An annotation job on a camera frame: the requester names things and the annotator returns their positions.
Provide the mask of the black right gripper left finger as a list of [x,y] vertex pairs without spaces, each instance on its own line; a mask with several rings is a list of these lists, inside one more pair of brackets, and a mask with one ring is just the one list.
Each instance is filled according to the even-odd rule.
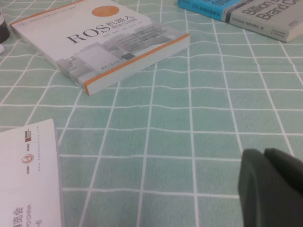
[[244,150],[238,193],[245,227],[268,227],[274,218],[274,199],[270,191],[274,175],[273,166],[260,151]]

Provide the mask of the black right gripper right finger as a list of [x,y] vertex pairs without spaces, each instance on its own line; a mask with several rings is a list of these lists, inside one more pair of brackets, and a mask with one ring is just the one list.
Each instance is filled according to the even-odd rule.
[[280,180],[274,186],[274,227],[301,227],[303,225],[303,162],[281,150],[267,148],[265,157]]

